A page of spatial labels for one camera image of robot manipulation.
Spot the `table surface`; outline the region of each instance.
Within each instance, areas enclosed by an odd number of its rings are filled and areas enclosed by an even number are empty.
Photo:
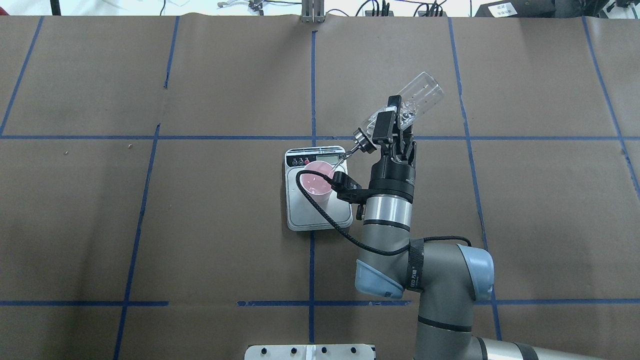
[[[0,357],[411,358],[417,294],[357,293],[357,248],[287,228],[282,158],[426,70],[412,235],[492,254],[474,334],[635,359],[640,23],[421,20],[1,17]]]

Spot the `blue joint cap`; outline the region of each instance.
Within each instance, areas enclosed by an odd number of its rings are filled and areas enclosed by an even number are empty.
[[[467,262],[467,268],[474,283],[476,301],[489,300],[493,291],[493,258],[484,249],[462,246],[458,244],[462,256]]]
[[[402,298],[404,292],[402,285],[360,260],[356,260],[356,289],[364,294],[392,299]]]

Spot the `robotic arm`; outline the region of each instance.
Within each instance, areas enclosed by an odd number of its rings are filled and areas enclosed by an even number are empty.
[[[390,96],[377,114],[372,134],[358,128],[354,148],[380,160],[371,168],[369,188],[363,189],[343,172],[333,179],[302,170],[296,182],[322,216],[361,250],[356,261],[355,287],[369,295],[400,299],[405,289],[420,292],[414,360],[594,360],[519,343],[475,338],[471,334],[476,300],[488,300],[493,290],[493,259],[483,249],[437,243],[445,238],[410,238],[415,184],[412,126],[401,129],[400,95]],[[358,204],[363,221],[362,242],[350,237],[306,194],[300,175],[323,176],[337,197]]]

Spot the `black box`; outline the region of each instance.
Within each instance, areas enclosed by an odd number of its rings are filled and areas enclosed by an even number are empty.
[[[494,7],[502,4],[503,8]],[[507,0],[480,5],[474,17],[554,17],[555,13],[551,0]]]

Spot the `white label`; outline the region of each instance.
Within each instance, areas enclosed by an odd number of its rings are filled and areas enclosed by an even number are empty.
[[[505,17],[516,15],[518,13],[511,3],[489,6],[489,11],[493,17]]]

